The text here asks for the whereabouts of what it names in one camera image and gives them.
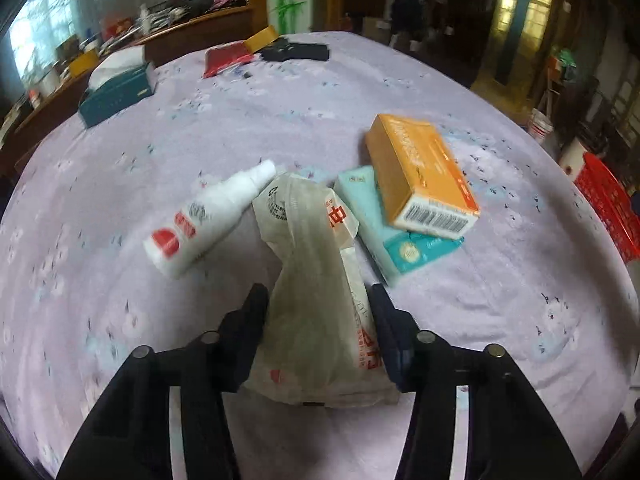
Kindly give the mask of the white spray bottle red label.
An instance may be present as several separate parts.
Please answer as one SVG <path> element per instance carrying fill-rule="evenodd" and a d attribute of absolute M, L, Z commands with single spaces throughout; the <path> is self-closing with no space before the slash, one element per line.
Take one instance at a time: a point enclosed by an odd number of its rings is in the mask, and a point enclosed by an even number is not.
<path fill-rule="evenodd" d="M 161 274 L 178 278 L 235 228 L 276 174 L 276 164 L 267 159 L 206 185 L 153 229 L 143 242 L 146 255 Z"/>

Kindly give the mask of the orange medicine box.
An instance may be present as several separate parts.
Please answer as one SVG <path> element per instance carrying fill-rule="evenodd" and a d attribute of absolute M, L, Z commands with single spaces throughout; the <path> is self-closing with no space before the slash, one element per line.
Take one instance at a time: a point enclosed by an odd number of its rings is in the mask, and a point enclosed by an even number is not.
<path fill-rule="evenodd" d="M 364 140 L 390 226 L 448 240 L 475 226 L 480 206 L 432 124 L 378 114 Z"/>

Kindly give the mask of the white plastic bag red print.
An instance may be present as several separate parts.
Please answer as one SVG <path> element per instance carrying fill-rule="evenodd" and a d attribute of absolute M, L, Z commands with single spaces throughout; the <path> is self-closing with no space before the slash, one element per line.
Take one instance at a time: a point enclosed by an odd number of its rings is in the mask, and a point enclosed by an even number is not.
<path fill-rule="evenodd" d="M 355 248 L 359 222 L 327 186 L 281 174 L 253 203 L 281 260 L 246 388 L 286 404 L 394 403 Z"/>

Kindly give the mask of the teal tissue pack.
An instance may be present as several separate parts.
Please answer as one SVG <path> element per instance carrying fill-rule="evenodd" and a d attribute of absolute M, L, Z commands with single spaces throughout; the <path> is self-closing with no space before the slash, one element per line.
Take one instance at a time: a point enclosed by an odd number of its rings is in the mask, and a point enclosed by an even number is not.
<path fill-rule="evenodd" d="M 341 172 L 334 191 L 358 220 L 358 235 L 387 285 L 395 286 L 405 275 L 451 254 L 464 242 L 464 238 L 448 240 L 390 226 L 371 166 Z"/>

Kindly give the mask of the floral purple tablecloth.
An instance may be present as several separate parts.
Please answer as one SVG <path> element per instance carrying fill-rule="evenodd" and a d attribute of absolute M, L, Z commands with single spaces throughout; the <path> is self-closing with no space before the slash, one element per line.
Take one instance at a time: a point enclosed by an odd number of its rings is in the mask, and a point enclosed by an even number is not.
<path fill-rule="evenodd" d="M 402 278 L 396 307 L 459 347 L 502 344 L 582 468 L 623 408 L 639 352 L 638 298 L 608 231 L 555 161 L 471 91 L 347 32 L 328 62 L 205 78 L 191 53 L 154 96 L 86 128 L 56 128 L 1 220 L 1 405 L 25 455 L 55 474 L 130 351 L 183 346 L 272 285 L 279 259 L 255 218 L 182 278 L 145 255 L 154 226 L 202 184 L 270 159 L 319 181 L 360 166 L 378 114 L 436 126 L 480 220 L 452 254 Z"/>

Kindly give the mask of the yellow tape roll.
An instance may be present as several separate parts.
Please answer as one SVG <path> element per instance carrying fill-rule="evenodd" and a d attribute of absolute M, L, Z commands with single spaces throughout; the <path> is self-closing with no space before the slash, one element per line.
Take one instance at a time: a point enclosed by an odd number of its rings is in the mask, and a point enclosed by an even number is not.
<path fill-rule="evenodd" d="M 273 44 L 278 38 L 279 33 L 272 25 L 269 25 L 259 32 L 256 32 L 253 36 L 250 36 L 250 38 L 247 38 L 247 40 L 244 41 L 244 46 L 250 53 L 256 53 Z"/>

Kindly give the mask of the black wallet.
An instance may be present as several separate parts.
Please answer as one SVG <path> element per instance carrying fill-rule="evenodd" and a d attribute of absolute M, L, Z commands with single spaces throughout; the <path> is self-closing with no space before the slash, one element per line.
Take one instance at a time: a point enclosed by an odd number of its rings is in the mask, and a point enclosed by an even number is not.
<path fill-rule="evenodd" d="M 311 60 L 326 62 L 330 58 L 330 49 L 326 44 L 305 44 L 288 41 L 284 37 L 274 40 L 259 50 L 262 59 L 267 62 L 285 62 L 292 60 Z"/>

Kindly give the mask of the red plastic basket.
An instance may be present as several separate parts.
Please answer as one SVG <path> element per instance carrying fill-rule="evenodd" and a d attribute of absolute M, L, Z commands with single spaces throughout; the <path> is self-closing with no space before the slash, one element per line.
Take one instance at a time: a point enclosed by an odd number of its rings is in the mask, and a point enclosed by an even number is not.
<path fill-rule="evenodd" d="M 596 155 L 582 155 L 574 183 L 606 227 L 624 263 L 639 259 L 639 217 L 623 185 Z"/>

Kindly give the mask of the teal tissue box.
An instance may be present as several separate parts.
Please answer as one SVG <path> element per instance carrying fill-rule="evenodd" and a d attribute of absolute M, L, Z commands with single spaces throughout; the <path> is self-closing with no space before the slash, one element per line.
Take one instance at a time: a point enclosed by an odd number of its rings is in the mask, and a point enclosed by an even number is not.
<path fill-rule="evenodd" d="M 155 66 L 145 47 L 134 46 L 110 54 L 93 70 L 78 114 L 87 128 L 99 125 L 131 105 L 152 96 L 157 86 Z"/>

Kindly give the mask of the wooden sideboard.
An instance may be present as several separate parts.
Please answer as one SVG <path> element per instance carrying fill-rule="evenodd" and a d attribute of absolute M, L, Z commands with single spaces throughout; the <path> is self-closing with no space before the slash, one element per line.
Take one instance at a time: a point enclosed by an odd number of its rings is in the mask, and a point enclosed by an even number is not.
<path fill-rule="evenodd" d="M 128 48 L 120 49 L 103 60 L 99 68 L 128 70 L 146 62 L 160 67 L 191 52 L 244 40 L 267 25 L 265 12 L 256 6 L 216 11 L 161 30 Z M 22 173 L 29 156 L 47 135 L 77 113 L 91 74 L 92 71 L 87 70 L 64 82 L 8 136 L 1 148 L 3 177 L 15 180 Z"/>

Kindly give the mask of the red packet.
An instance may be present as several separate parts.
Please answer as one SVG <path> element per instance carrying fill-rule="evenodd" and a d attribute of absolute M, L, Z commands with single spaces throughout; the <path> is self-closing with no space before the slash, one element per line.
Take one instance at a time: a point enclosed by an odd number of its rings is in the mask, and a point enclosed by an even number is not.
<path fill-rule="evenodd" d="M 253 60 L 254 54 L 242 41 L 211 48 L 206 51 L 203 77 L 216 76 L 231 67 L 247 64 Z"/>

